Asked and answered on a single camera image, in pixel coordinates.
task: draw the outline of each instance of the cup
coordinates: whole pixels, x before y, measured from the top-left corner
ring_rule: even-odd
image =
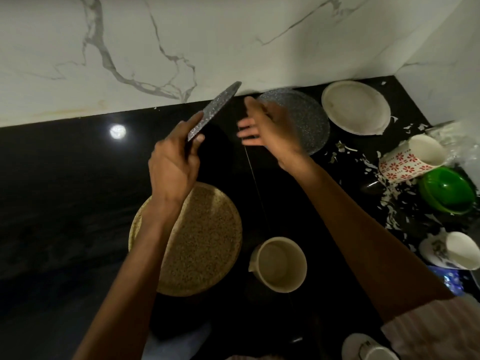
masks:
[[[352,333],[343,342],[342,360],[399,360],[399,357],[370,336]]]
[[[420,254],[435,266],[475,270],[480,268],[480,248],[462,232],[441,231],[429,234],[419,247]]]
[[[289,293],[307,276],[307,259],[300,246],[286,237],[273,237],[258,245],[248,267],[271,290]]]
[[[421,134],[380,158],[378,169],[390,182],[408,181],[445,163],[447,151],[430,136]]]

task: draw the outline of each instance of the marble wall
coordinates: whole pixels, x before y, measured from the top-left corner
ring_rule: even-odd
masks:
[[[480,0],[463,0],[395,74],[431,124],[462,121],[480,142]],[[464,168],[480,187],[480,156]]]
[[[461,0],[2,0],[0,126],[395,73]]]

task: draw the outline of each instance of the black countertop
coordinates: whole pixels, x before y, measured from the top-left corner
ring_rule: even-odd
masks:
[[[383,135],[370,137],[331,124],[327,145],[313,158],[385,225],[388,210],[379,208],[381,192],[363,189],[373,174],[365,174],[365,165],[355,159],[364,154],[377,164],[377,151],[390,151],[428,122],[394,77],[364,82],[386,97],[398,121]],[[324,88],[299,90],[320,101]],[[150,195],[147,160],[153,145],[207,103],[0,129],[0,348],[7,358],[71,357],[127,254],[132,219]],[[341,344],[352,332],[385,342],[378,314],[303,191],[266,149],[245,149],[237,139],[236,121],[244,116],[243,98],[236,97],[204,128],[198,177],[237,206],[243,226],[240,256],[231,272],[204,293],[159,294],[152,333],[168,339],[209,321],[212,333],[199,359],[268,352],[339,359]],[[125,138],[111,138],[113,124],[125,126]],[[404,127],[410,124],[408,134]],[[339,141],[358,152],[339,153]],[[329,163],[333,152],[337,160]],[[402,194],[398,202],[402,231],[392,232],[406,245],[417,246],[426,232],[439,229],[425,217],[432,210],[418,196]],[[408,224],[402,222],[405,217],[411,218]],[[448,230],[470,223],[470,218],[437,218]],[[293,239],[307,256],[307,278],[291,294],[275,293],[247,272],[252,250],[274,236]]]

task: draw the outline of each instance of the hand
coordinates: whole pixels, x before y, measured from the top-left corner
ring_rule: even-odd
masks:
[[[248,117],[238,121],[237,133],[243,145],[263,145],[275,158],[282,169],[289,166],[298,155],[306,155],[295,132],[286,108],[275,102],[259,102],[253,97],[245,97]]]
[[[187,122],[180,121],[172,132],[155,144],[148,161],[152,184],[151,206],[171,205],[180,213],[183,201],[192,190],[198,176],[200,159],[197,151],[204,141],[203,134],[193,139],[188,154],[185,154],[187,135],[202,119],[204,113],[194,114]]]

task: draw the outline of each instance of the bowl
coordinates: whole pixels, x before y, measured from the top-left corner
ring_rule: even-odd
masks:
[[[418,189],[431,207],[455,215],[466,214],[476,200],[471,184],[455,170],[444,166],[425,174]]]

